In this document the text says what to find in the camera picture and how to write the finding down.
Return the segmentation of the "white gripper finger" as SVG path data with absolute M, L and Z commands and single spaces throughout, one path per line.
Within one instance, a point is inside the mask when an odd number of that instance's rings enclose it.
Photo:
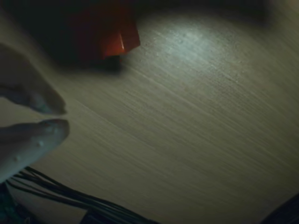
M 0 96 L 43 114 L 66 114 L 65 102 L 21 53 L 0 45 Z
M 41 159 L 68 137 L 69 122 L 48 119 L 0 129 L 0 182 Z

